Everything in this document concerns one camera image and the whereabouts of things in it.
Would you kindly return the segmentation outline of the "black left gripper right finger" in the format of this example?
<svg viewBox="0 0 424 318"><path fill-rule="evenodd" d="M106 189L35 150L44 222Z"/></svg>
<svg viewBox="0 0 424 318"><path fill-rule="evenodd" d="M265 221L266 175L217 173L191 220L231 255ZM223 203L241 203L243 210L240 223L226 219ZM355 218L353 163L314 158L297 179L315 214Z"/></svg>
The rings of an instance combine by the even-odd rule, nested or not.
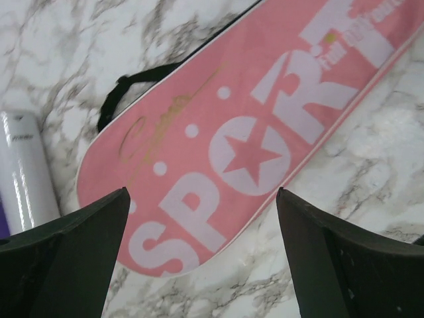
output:
<svg viewBox="0 0 424 318"><path fill-rule="evenodd" d="M401 242L280 188L276 207L302 317L422 317L423 238Z"/></svg>

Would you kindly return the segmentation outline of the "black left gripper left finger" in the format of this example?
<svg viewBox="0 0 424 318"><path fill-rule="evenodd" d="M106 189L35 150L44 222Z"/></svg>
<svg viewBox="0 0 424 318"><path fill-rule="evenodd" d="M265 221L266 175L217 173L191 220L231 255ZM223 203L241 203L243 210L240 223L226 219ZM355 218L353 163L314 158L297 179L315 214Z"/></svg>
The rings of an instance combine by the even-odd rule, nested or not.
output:
<svg viewBox="0 0 424 318"><path fill-rule="evenodd" d="M100 317L130 202L123 187L1 239L1 316Z"/></svg>

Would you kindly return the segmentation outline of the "white shuttlecock tube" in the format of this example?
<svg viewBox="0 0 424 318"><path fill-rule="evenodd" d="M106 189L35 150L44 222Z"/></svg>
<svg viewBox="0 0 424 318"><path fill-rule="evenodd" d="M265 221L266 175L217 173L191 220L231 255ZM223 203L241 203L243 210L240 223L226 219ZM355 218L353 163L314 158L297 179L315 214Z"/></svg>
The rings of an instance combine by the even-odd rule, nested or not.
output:
<svg viewBox="0 0 424 318"><path fill-rule="evenodd" d="M12 235L60 217L36 117L1 112L1 201Z"/></svg>

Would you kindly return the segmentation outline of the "pink racket bag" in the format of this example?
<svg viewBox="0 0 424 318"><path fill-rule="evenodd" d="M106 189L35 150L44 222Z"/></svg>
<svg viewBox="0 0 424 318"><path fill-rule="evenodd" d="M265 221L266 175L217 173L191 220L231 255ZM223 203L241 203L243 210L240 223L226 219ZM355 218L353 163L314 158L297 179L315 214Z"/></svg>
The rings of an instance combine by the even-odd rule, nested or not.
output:
<svg viewBox="0 0 424 318"><path fill-rule="evenodd" d="M118 260L185 274L226 248L423 29L422 1L261 1L104 128L81 206L125 187Z"/></svg>

